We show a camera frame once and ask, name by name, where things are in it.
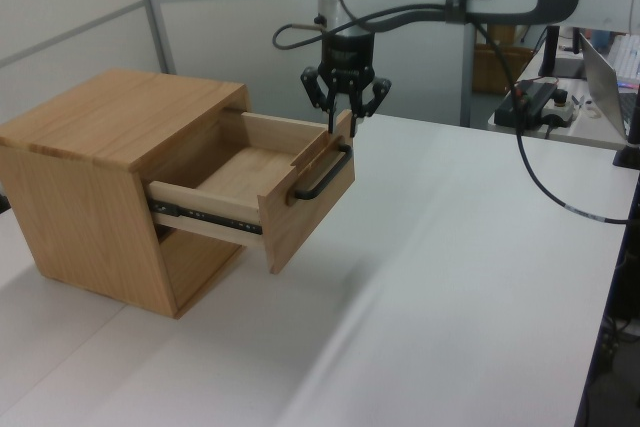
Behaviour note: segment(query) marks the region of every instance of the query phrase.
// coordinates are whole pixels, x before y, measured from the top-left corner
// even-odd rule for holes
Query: cabinet top
[[[224,108],[242,84],[114,69],[0,125],[0,145],[136,171]]]

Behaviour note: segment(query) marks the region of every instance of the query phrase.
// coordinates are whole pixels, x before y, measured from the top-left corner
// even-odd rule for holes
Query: black drawer handle
[[[335,178],[336,175],[340,173],[340,171],[344,168],[345,165],[349,163],[351,158],[353,157],[353,149],[349,144],[339,144],[338,151],[342,152],[344,155],[342,158],[336,162],[336,164],[331,167],[331,170],[327,172],[320,181],[315,185],[313,189],[310,190],[302,190],[296,189],[293,192],[293,195],[296,199],[300,200],[313,200],[318,197],[322,191],[329,185],[329,183]]]

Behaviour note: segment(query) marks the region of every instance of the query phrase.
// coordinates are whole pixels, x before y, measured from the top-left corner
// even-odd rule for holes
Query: desk
[[[2,214],[0,426],[573,425],[624,229],[543,197],[510,135],[377,116],[355,142],[287,269],[247,251],[179,321],[40,277]],[[525,145],[627,215],[613,152]]]
[[[565,58],[565,59],[581,59],[582,54],[575,55],[572,52],[566,52],[560,50],[561,47],[567,46],[570,42],[566,39],[560,39],[558,42],[558,52],[557,58]],[[534,79],[538,77],[538,71],[540,70],[540,66],[542,65],[542,58],[544,56],[544,45],[538,51],[538,53],[533,57],[527,68],[524,70],[522,75],[518,80],[523,79]],[[555,78],[545,78],[540,79],[538,82],[555,82]],[[584,96],[585,102],[587,100],[591,100],[591,95],[589,94],[589,88],[587,87],[587,82],[584,80],[577,79],[559,79],[558,88],[564,89],[569,92],[569,98],[571,96],[575,96],[577,99],[580,99]],[[621,92],[632,92],[629,89],[621,89]],[[612,150],[620,150],[626,145],[625,139],[622,138],[620,133],[615,129],[615,127],[609,122],[609,120],[601,115],[599,118],[591,118],[584,112],[584,106],[582,109],[578,110],[578,115],[575,117],[574,121],[569,127],[559,127],[553,129],[549,138],[551,140],[558,140],[562,142],[570,142],[574,144],[581,145],[590,145],[593,147],[600,147],[603,149],[612,149]],[[525,132],[526,136],[530,137],[538,137],[544,138],[547,132],[547,126],[542,125],[534,130],[527,130]],[[514,129],[509,127],[503,127],[500,125],[496,125],[494,121],[494,115],[491,115],[489,120],[487,121],[487,130],[494,132],[505,132],[505,133],[514,133]]]

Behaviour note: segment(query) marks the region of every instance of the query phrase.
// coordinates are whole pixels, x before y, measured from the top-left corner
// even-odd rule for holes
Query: open drawer
[[[321,124],[223,109],[145,186],[155,224],[264,248],[280,272],[354,181],[350,115]]]

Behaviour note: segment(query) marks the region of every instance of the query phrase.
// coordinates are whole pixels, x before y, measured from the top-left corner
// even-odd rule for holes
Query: drawer slide
[[[219,215],[208,214],[198,210],[185,209],[184,207],[180,207],[179,205],[171,204],[169,202],[150,199],[149,210],[156,214],[170,215],[171,217],[188,217],[190,219],[228,227],[230,229],[249,232],[250,234],[262,235],[262,226],[260,225],[243,222],[241,220],[229,219]]]

